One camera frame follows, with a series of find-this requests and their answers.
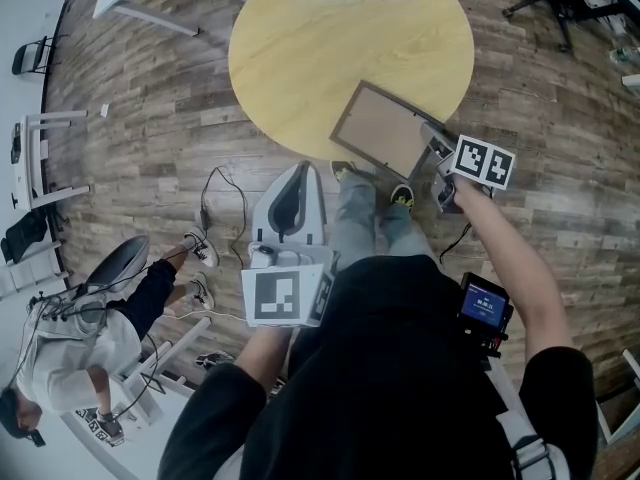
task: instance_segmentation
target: blue screen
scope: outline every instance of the blue screen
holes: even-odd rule
[[[504,297],[491,293],[475,284],[469,284],[467,296],[462,304],[462,314],[480,320],[491,327],[498,327],[502,320]]]

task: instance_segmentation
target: gray pants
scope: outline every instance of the gray pants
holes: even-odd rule
[[[345,174],[340,182],[339,207],[329,244],[340,254],[338,271],[376,255],[375,217],[375,187],[357,174]],[[427,237],[411,219],[405,205],[390,205],[380,220],[380,229],[389,244],[390,256],[425,254],[440,267]]]

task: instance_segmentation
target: person's hand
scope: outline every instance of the person's hand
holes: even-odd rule
[[[477,188],[480,185],[459,174],[453,175],[453,184],[456,187],[456,193],[453,196],[453,200],[463,210],[470,199],[484,196],[484,194]]]

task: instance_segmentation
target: white cable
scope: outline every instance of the white cable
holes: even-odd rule
[[[246,322],[244,318],[240,318],[239,316],[232,315],[231,313],[218,313],[217,311],[211,311],[210,309],[189,311],[189,313],[187,313],[186,315],[181,315],[181,316],[173,316],[173,315],[167,315],[167,314],[163,314],[162,316],[164,316],[165,318],[172,318],[174,320],[182,320],[183,318],[187,318],[188,316],[195,315],[196,313],[211,313],[212,315],[228,316],[231,318],[235,318],[236,320],[240,320],[241,322]]]

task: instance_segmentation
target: yellow sneaker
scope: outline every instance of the yellow sneaker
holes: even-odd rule
[[[404,183],[398,185],[391,194],[391,204],[403,204],[409,208],[409,213],[411,213],[413,210],[413,189]]]
[[[331,172],[333,172],[333,175],[339,183],[348,172],[356,172],[356,166],[353,162],[331,160]]]

